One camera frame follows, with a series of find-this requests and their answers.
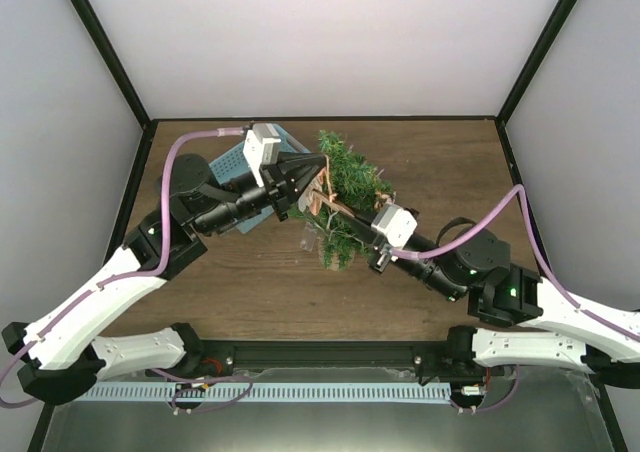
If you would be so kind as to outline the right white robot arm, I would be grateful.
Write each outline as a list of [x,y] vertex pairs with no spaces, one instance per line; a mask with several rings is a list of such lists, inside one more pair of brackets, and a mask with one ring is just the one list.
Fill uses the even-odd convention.
[[481,327],[450,328],[447,368],[538,365],[578,370],[613,387],[639,386],[639,314],[562,290],[512,262],[510,246],[487,230],[443,255],[416,233],[416,214],[396,204],[372,212],[331,208],[371,248],[370,268],[394,266],[451,302],[466,300]]

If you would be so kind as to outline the small green christmas tree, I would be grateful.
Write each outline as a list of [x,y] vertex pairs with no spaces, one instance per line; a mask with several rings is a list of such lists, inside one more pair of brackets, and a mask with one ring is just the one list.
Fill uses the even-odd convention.
[[[321,130],[318,151],[329,157],[331,183],[338,202],[362,211],[378,212],[374,209],[377,191],[395,199],[392,184],[382,179],[378,168],[354,151],[338,133]],[[290,209],[290,216],[315,225],[319,260],[326,269],[344,270],[356,256],[368,257],[371,252],[370,246],[356,238],[347,224],[326,205],[322,205],[317,216],[301,213],[295,205]]]

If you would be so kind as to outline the gingerbread figure ornament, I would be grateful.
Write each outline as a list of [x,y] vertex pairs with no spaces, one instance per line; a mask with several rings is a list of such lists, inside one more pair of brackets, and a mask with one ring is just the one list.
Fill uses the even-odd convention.
[[312,216],[317,216],[323,204],[323,199],[319,197],[319,194],[323,193],[325,190],[328,191],[329,196],[333,194],[327,168],[323,168],[320,171],[298,199],[298,210],[301,213],[308,212]]

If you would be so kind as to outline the clear battery box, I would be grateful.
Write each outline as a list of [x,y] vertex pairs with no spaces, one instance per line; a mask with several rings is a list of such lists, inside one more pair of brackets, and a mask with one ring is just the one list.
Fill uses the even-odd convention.
[[300,248],[304,251],[311,252],[314,250],[317,240],[317,229],[311,222],[306,222],[304,225],[302,238],[300,240]]

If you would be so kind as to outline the brown heart ornament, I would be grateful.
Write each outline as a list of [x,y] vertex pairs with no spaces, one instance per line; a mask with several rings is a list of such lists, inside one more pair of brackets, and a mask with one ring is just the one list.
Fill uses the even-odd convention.
[[[327,168],[327,171],[329,173],[329,177],[330,177],[330,181],[331,181],[331,175],[330,175],[330,161],[329,161],[329,157],[325,156],[326,159],[326,164],[324,168]],[[323,204],[322,205],[326,205],[328,208],[330,208],[333,211],[344,211],[345,208],[337,201],[336,197],[337,194],[333,191],[333,194],[331,196],[328,195],[328,191],[325,190],[323,193],[319,194],[319,197],[323,199]]]

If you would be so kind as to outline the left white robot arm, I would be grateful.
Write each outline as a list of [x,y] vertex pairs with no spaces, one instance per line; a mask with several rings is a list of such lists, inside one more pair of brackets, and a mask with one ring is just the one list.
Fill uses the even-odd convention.
[[221,235],[272,208],[280,219],[326,167],[322,154],[279,153],[275,163],[218,183],[197,154],[175,158],[168,215],[153,210],[124,238],[87,284],[54,312],[2,331],[9,353],[23,365],[23,391],[49,405],[66,404],[97,382],[145,369],[194,377],[204,364],[204,345],[187,323],[153,333],[107,338],[102,331],[132,304],[163,287],[207,248],[202,239]]

